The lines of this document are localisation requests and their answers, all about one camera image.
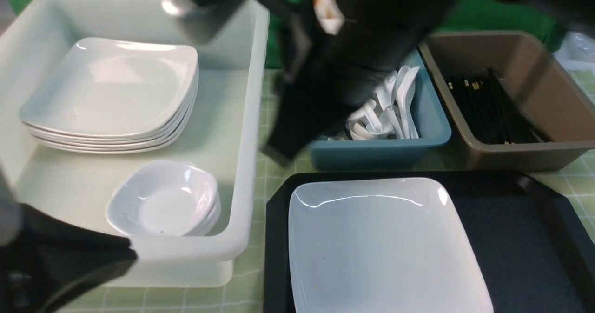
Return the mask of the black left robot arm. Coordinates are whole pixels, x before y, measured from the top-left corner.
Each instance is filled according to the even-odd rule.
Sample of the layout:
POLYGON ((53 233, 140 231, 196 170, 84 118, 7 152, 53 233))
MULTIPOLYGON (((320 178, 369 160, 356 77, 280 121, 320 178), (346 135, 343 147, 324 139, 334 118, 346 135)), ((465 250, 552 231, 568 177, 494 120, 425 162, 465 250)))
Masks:
POLYGON ((125 275, 137 254, 125 237, 55 219, 0 188, 0 308, 53 313, 125 275))

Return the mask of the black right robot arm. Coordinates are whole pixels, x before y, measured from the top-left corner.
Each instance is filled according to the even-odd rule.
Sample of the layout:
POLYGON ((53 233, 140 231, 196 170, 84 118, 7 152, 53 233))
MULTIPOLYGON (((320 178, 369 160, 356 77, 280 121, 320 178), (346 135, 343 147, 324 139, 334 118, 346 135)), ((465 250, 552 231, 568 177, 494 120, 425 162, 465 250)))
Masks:
MULTIPOLYGON (((245 0, 162 0, 195 45, 211 42, 245 0)), ((255 0, 284 21, 289 48, 281 100, 261 152, 292 163, 323 133, 347 120, 378 84, 452 11, 459 0, 255 0)), ((594 0, 496 0, 524 4, 574 31, 594 34, 594 0)))

